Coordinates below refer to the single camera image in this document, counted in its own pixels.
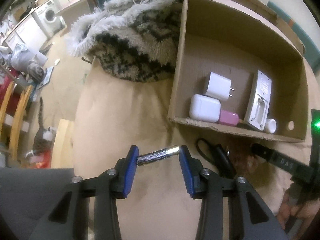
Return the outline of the right hand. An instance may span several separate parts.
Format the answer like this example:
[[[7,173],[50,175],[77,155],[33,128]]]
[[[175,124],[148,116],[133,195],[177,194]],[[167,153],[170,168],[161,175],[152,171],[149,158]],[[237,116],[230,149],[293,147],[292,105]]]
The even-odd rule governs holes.
[[[304,233],[319,211],[319,198],[316,200],[308,200],[304,204],[290,206],[289,192],[289,189],[285,191],[276,218],[283,229],[285,229],[285,224],[287,223],[290,216],[301,219],[303,223],[300,227],[300,233]]]

